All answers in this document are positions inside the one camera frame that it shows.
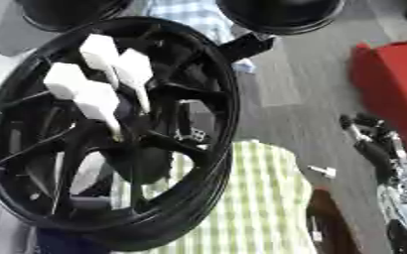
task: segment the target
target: black wheel rim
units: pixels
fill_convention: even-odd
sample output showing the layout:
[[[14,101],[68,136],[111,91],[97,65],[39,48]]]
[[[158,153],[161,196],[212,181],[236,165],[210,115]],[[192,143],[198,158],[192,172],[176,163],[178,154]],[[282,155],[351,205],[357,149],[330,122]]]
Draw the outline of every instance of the black wheel rim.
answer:
[[[152,57],[155,78],[148,85],[152,101],[163,103],[164,98],[176,102],[192,99],[202,101],[210,109],[216,132],[206,150],[175,140],[169,136],[169,128],[167,133],[153,130],[153,117],[139,117],[137,103],[130,103],[131,110],[127,110],[130,113],[126,112],[119,118],[128,142],[117,144],[109,139],[103,124],[83,119],[75,107],[68,102],[54,100],[43,89],[42,77],[53,62],[74,62],[83,68],[87,77],[102,78],[78,62],[79,54],[75,50],[91,33],[114,37],[120,51],[132,47]],[[181,47],[188,49],[189,53],[173,63],[169,58],[153,57],[153,53],[161,51],[169,40],[180,42]],[[209,88],[184,84],[184,80],[188,79],[183,79],[182,73],[191,64],[200,65],[202,72],[215,79],[216,86]],[[119,95],[127,101],[133,98],[131,93],[125,88],[119,91]],[[76,232],[96,232],[123,224],[136,228],[149,221],[157,221],[162,214],[187,205],[188,200],[206,188],[212,188],[213,185],[209,183],[220,179],[221,174],[226,175],[221,179],[226,181],[226,166],[220,167],[220,163],[229,149],[238,112],[238,90],[229,63],[215,44],[189,27],[137,17],[104,21],[70,31],[29,56],[0,88],[0,202],[24,221]],[[14,143],[17,139],[20,140],[19,147]],[[72,203],[69,188],[73,172],[83,155],[100,151],[115,159],[121,153],[136,154],[137,150],[146,147],[182,152],[193,159],[196,167],[174,187],[154,199],[145,200],[143,196],[135,196],[133,207],[112,211],[108,208],[90,210]],[[68,157],[61,166],[61,171],[65,173],[52,187],[43,187],[52,191],[44,192],[29,172],[44,172],[42,169],[46,169],[45,165],[55,163],[54,155],[59,151],[65,151],[65,157]],[[136,180],[137,174],[132,174],[131,178],[134,183],[138,182],[133,186],[143,184],[140,177]]]

